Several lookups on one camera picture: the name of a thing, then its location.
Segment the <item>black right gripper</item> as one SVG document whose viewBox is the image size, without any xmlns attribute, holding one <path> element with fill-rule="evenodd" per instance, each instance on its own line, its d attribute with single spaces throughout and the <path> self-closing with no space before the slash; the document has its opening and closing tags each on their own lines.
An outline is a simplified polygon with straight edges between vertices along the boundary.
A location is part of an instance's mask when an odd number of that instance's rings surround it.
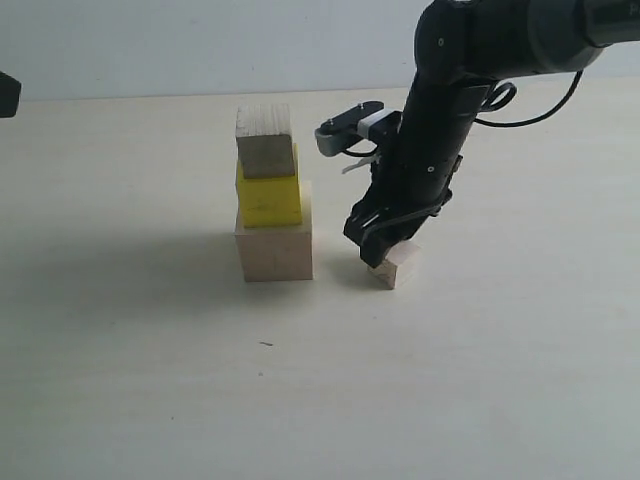
<svg viewBox="0 0 640 480">
<path fill-rule="evenodd" d="M 414 77 L 398 133 L 383 149 L 369 189 L 344 225 L 344 235 L 360 248 L 366 265 L 380 265 L 394 246 L 439 215 L 440 208 L 433 206 L 448 187 L 492 87 L 484 78 L 440 84 L 424 74 Z"/>
</svg>

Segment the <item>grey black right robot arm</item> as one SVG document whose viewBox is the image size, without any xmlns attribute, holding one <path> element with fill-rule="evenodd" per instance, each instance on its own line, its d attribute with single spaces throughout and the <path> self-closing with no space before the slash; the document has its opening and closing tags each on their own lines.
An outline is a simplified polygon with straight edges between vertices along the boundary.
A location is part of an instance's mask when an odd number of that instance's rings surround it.
<svg viewBox="0 0 640 480">
<path fill-rule="evenodd" d="M 460 152 L 500 82 L 580 73 L 639 38 L 636 1 L 434 1 L 414 35 L 416 71 L 402 111 L 351 111 L 375 143 L 371 184 L 344 234 L 375 268 L 450 200 Z"/>
</svg>

